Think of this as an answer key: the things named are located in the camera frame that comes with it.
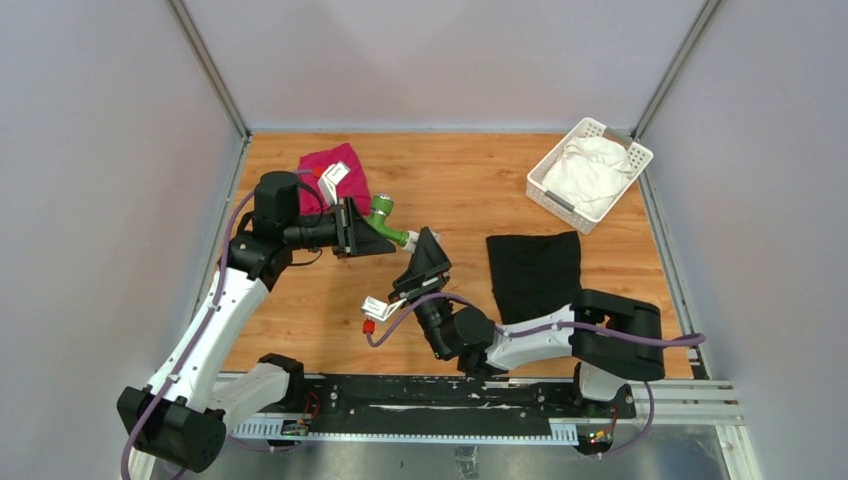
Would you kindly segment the white pipe fitting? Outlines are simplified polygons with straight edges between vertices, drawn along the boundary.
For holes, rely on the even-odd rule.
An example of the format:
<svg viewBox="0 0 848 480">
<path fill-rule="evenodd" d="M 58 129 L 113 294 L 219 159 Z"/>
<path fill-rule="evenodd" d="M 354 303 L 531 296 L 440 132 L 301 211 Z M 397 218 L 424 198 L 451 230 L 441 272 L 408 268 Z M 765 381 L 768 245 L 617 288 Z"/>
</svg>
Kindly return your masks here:
<svg viewBox="0 0 848 480">
<path fill-rule="evenodd" d="M 441 243 L 441 234 L 439 232 L 430 230 L 430 233 L 432 234 L 437 243 Z M 419 231 L 407 230 L 406 241 L 403 244 L 402 249 L 407 253 L 413 254 L 417 247 L 419 235 Z"/>
</svg>

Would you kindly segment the green water faucet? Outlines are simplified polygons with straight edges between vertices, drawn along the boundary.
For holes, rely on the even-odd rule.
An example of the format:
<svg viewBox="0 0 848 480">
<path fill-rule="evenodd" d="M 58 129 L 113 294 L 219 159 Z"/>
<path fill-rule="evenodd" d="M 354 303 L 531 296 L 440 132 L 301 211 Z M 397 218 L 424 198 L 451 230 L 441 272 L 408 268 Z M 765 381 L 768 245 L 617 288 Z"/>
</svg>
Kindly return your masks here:
<svg viewBox="0 0 848 480">
<path fill-rule="evenodd" d="M 405 247 L 409 235 L 405 231 L 397 230 L 387 224 L 388 217 L 394 208 L 393 199 L 387 194 L 374 195 L 370 203 L 370 213 L 366 217 L 368 224 L 382 237 L 394 242 L 400 247 Z"/>
</svg>

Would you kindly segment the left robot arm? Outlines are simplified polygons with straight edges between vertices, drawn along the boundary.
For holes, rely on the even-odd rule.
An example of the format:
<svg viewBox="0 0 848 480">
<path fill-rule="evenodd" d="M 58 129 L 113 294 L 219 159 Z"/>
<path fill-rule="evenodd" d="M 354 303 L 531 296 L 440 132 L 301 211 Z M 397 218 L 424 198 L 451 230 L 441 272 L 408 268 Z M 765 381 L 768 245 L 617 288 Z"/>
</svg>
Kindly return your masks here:
<svg viewBox="0 0 848 480">
<path fill-rule="evenodd" d="M 302 214 L 300 193 L 312 190 L 295 172 L 271 171 L 245 198 L 252 211 L 236 207 L 226 228 L 232 237 L 188 329 L 144 387 L 127 387 L 119 396 L 117 410 L 128 433 L 120 478 L 147 479 L 156 460 L 180 473 L 200 473 L 236 427 L 270 405 L 283 413 L 301 407 L 316 412 L 303 364 L 279 354 L 266 354 L 248 373 L 216 385 L 247 321 L 294 266 L 294 251 L 328 249 L 350 258 L 396 250 L 351 197 L 323 213 Z"/>
</svg>

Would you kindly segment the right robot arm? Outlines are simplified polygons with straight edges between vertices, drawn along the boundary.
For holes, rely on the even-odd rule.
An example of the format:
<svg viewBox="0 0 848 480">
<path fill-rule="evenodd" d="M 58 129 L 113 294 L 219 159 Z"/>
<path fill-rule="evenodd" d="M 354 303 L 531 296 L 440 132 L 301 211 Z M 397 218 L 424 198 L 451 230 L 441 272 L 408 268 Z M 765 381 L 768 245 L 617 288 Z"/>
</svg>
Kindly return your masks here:
<svg viewBox="0 0 848 480">
<path fill-rule="evenodd" d="M 414 314 L 436 359 L 490 377 L 555 358 L 577 359 L 571 403 L 596 417 L 627 381 L 664 378 L 661 312 L 653 304 L 585 289 L 575 232 L 494 235 L 485 240 L 500 315 L 445 291 L 451 262 L 428 228 L 417 234 L 390 297 Z"/>
</svg>

